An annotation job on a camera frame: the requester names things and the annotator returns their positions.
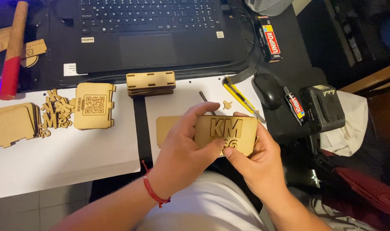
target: glue tube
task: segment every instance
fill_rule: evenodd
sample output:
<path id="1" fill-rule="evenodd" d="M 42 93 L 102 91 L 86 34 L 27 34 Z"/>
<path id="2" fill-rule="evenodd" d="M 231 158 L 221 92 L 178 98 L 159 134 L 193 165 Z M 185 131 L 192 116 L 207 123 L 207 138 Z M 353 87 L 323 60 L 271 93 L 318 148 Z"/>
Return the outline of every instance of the glue tube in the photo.
<path id="1" fill-rule="evenodd" d="M 300 105 L 298 99 L 294 96 L 294 94 L 292 92 L 289 92 L 287 87 L 284 87 L 283 91 L 285 92 L 284 98 L 286 100 L 286 103 L 288 103 L 292 114 L 295 116 L 299 125 L 303 126 L 307 121 L 307 115 L 305 114 L 303 107 Z"/>

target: red string bracelet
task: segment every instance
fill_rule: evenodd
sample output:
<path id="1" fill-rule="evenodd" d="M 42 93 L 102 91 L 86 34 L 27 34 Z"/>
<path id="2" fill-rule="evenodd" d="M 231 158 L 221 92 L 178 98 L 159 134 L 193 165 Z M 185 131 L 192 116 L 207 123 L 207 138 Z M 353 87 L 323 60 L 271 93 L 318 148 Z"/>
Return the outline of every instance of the red string bracelet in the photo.
<path id="1" fill-rule="evenodd" d="M 146 174 L 144 176 L 144 184 L 145 184 L 145 188 L 146 188 L 146 191 L 148 191 L 149 195 L 156 201 L 159 203 L 159 208 L 162 208 L 162 204 L 166 204 L 166 203 L 169 203 L 171 202 L 171 197 L 169 197 L 167 200 L 164 200 L 164 199 L 161 199 L 159 198 L 155 192 L 152 190 L 152 187 L 151 185 L 149 184 L 149 181 L 148 181 L 148 173 L 151 171 L 151 169 L 148 170 L 148 168 L 146 167 L 145 165 L 145 162 L 142 161 L 142 163 L 144 164 L 144 167 L 145 167 L 145 170 L 146 170 Z"/>

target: white shirt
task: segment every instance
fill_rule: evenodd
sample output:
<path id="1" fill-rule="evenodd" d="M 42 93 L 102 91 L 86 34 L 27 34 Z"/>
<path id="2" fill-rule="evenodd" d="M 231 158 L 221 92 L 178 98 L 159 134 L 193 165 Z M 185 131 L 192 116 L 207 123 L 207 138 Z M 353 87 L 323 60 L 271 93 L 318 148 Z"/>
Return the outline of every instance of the white shirt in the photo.
<path id="1" fill-rule="evenodd" d="M 267 231 L 252 203 L 231 180 L 204 172 L 171 202 L 151 209 L 137 231 Z"/>

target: left hand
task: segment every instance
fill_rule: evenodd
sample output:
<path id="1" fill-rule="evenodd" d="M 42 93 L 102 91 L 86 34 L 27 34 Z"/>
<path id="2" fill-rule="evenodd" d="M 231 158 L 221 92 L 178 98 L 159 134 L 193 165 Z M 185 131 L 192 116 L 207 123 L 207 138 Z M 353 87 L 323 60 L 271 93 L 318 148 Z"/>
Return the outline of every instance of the left hand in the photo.
<path id="1" fill-rule="evenodd" d="M 225 140 L 214 139 L 199 149 L 192 138 L 198 116 L 207 111 L 216 111 L 219 103 L 197 104 L 183 114 L 171 128 L 163 143 L 159 157 L 148 174 L 148 181 L 158 197 L 167 199 L 174 193 L 188 187 L 218 158 Z"/>

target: computer mouse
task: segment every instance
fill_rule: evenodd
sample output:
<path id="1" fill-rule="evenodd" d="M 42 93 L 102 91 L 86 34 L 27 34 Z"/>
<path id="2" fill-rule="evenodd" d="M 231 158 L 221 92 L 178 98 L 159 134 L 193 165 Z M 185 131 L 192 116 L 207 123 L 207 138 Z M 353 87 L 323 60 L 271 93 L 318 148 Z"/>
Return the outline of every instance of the computer mouse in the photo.
<path id="1" fill-rule="evenodd" d="M 282 104 L 282 87 L 271 74 L 263 73 L 254 77 L 252 87 L 266 108 L 276 110 Z"/>

